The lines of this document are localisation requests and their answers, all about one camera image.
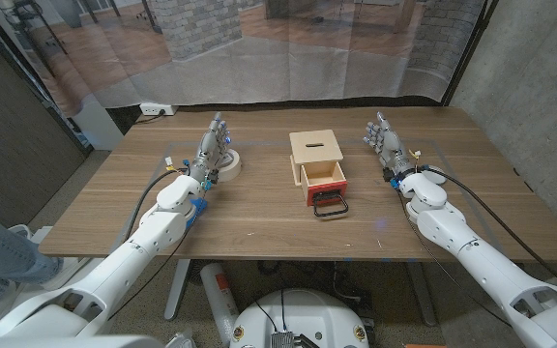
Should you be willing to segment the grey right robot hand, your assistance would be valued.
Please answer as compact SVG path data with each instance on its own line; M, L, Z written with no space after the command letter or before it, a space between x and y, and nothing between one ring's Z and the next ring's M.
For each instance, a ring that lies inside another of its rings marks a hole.
M405 146L388 119L381 111L378 111L376 116L376 123L367 123L363 141L377 154L382 165L384 180L401 181L414 174L416 166L410 162Z

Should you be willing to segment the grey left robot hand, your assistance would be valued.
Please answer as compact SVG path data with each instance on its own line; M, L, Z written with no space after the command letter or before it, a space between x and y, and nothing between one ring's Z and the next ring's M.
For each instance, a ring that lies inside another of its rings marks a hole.
M202 183L208 175L214 175L231 164L234 157L229 153L229 143L226 122L222 120L221 113L217 112L200 140L190 166L190 176Z

